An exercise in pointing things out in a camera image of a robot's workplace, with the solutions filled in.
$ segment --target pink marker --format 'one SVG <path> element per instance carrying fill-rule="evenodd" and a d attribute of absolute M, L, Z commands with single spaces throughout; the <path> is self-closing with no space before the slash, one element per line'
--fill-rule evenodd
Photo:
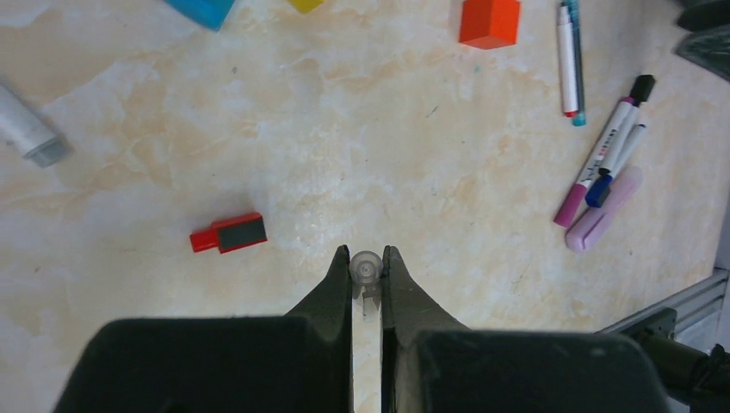
<path fill-rule="evenodd" d="M 641 168 L 629 166 L 611 184 L 611 193 L 603 206 L 591 208 L 566 234 L 566 244 L 573 252 L 593 248 L 609 229 L 616 213 L 644 182 Z"/>
<path fill-rule="evenodd" d="M 596 146 L 593 147 L 593 152 L 585 161 L 583 169 L 580 170 L 580 175 L 575 184 L 573 184 L 566 200 L 563 201 L 563 205 L 558 211 L 558 215 L 555 216 L 554 223 L 567 228 L 572 224 L 572 219 L 575 217 L 575 212 L 578 211 L 581 201 L 588 193 L 588 188 L 598 176 L 598 169 L 601 167 L 603 159 L 606 157 L 611 143 L 614 137 L 619 132 L 623 120 L 628 115 L 631 108 L 634 107 L 634 99 L 630 97 L 624 97 L 618 102 L 614 114 L 611 116 L 609 123 L 606 124 L 601 138 L 596 142 Z"/>

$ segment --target red and black block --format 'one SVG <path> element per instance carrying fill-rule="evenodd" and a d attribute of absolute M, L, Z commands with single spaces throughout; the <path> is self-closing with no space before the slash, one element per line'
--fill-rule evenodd
<path fill-rule="evenodd" d="M 266 230 L 260 213 L 216 221 L 205 231 L 190 235 L 193 252 L 218 247 L 218 251 L 225 254 L 266 241 Z"/>

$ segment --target red block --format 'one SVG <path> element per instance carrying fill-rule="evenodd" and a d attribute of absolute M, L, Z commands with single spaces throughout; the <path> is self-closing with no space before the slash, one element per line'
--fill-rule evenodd
<path fill-rule="evenodd" d="M 516 44 L 520 8 L 517 0 L 466 0 L 459 42 L 479 49 Z"/>

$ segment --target blue marker cap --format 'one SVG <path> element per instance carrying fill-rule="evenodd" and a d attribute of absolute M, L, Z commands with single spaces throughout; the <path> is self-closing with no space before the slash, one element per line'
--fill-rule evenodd
<path fill-rule="evenodd" d="M 594 183 L 591 187 L 591 190 L 588 191 L 588 194 L 585 195 L 585 203 L 588 204 L 589 207 L 593 208 L 602 207 L 606 198 L 608 198 L 611 193 L 609 185 L 613 180 L 614 177 L 611 175 L 601 176 L 598 178 L 596 183 Z"/>
<path fill-rule="evenodd" d="M 165 0 L 193 22 L 216 32 L 236 0 Z"/>
<path fill-rule="evenodd" d="M 578 114 L 573 116 L 572 125 L 573 126 L 585 126 L 585 113 L 578 112 Z"/>

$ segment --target white tube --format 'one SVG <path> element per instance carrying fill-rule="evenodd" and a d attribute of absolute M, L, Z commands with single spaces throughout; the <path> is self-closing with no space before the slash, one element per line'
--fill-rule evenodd
<path fill-rule="evenodd" d="M 628 133 L 630 133 L 631 129 L 634 127 L 634 122 L 636 121 L 636 116 L 638 115 L 639 108 L 637 108 L 636 106 L 632 106 L 631 109 L 629 109 L 628 114 L 626 115 L 626 119 L 624 119 L 623 123 L 621 124 L 621 129 L 618 130 L 618 133 L 614 137 L 614 142 L 609 148 L 609 153 L 606 154 L 606 158 L 601 164 L 601 169 L 599 170 L 601 176 L 611 174 L 611 171 L 616 168 L 616 162 L 618 162 L 618 157 L 619 155 L 621 155 L 623 144 L 626 142 L 626 137 L 628 137 Z"/>
<path fill-rule="evenodd" d="M 558 52 L 560 54 L 560 83 L 563 92 L 563 113 L 572 118 L 578 113 L 578 85 L 575 76 L 575 49 L 572 24 L 567 6 L 560 7 L 558 20 Z"/>
<path fill-rule="evenodd" d="M 634 129 L 631 130 L 628 138 L 626 138 L 626 143 L 623 144 L 621 154 L 618 157 L 618 161 L 616 161 L 616 168 L 611 171 L 612 176 L 618 176 L 619 172 L 621 172 L 623 167 L 626 165 L 626 162 L 628 162 L 628 159 L 634 153 L 636 146 L 638 146 L 639 142 L 641 142 L 644 138 L 644 135 L 646 135 L 646 125 L 641 124 L 634 126 Z"/>
<path fill-rule="evenodd" d="M 67 152 L 56 133 L 3 84 L 0 84 L 0 138 L 41 168 L 57 163 Z"/>

